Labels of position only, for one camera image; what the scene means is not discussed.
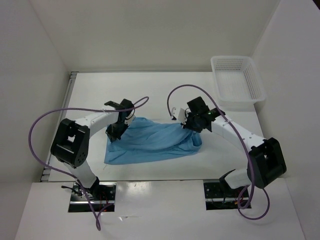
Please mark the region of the light blue mesh shorts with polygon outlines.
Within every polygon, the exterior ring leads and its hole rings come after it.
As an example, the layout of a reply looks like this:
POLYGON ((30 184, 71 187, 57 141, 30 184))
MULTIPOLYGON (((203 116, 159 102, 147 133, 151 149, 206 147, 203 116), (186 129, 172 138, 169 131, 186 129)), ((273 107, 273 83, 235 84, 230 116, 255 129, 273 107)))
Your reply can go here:
POLYGON ((104 163, 128 165, 158 162, 197 154, 202 147, 198 132, 179 123, 158 123, 136 117, 120 139, 108 140, 104 163))

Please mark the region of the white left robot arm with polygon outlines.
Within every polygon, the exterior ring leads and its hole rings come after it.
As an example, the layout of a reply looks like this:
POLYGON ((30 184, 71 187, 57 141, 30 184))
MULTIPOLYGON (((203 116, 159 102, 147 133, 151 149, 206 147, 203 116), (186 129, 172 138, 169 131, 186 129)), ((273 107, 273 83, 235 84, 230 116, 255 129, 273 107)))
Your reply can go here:
POLYGON ((89 200, 100 197, 106 191, 87 162, 90 138, 106 128, 110 142, 120 140, 134 119, 134 104, 128 99, 124 98, 121 103, 108 101, 104 105, 115 111, 96 112, 77 120, 63 119, 50 149, 51 154, 80 180, 82 194, 89 200))

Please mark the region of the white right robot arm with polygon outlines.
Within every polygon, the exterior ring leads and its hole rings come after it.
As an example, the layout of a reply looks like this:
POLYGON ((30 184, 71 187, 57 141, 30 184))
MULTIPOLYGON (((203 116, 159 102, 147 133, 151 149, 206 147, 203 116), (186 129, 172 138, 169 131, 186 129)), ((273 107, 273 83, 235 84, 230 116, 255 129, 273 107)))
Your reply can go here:
POLYGON ((231 170, 220 177, 219 191, 223 196, 230 197, 238 188, 249 185, 263 189, 286 173, 287 166, 278 140, 250 132, 217 107, 210 109, 200 96, 189 101, 187 106, 188 111, 182 114, 181 120, 184 128, 198 133, 208 130, 219 135, 247 157, 246 168, 231 170))

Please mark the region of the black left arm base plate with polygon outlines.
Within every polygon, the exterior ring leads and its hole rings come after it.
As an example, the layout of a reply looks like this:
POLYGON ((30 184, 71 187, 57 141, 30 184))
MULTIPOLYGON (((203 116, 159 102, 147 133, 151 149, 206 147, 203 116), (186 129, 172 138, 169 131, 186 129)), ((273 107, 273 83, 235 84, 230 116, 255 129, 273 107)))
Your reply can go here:
MULTIPOLYGON (((115 211, 115 198, 116 198, 116 182, 100 182, 102 192, 93 196, 89 192, 88 198, 92 204, 92 207, 96 213, 102 210, 105 212, 115 211)), ((81 190, 78 183, 74 182, 72 187, 62 186, 62 188, 71 190, 68 212, 69 213, 87 213, 91 212, 91 208, 85 197, 85 194, 81 190)))

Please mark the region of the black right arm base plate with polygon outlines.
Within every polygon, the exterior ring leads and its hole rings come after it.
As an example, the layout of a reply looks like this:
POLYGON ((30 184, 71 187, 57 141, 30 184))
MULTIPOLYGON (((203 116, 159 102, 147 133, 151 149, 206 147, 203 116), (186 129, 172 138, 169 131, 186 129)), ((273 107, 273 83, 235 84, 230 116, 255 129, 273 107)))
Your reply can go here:
POLYGON ((207 211, 233 210, 238 208, 238 196, 244 186, 236 189, 224 186, 219 180, 204 180, 203 189, 207 211))

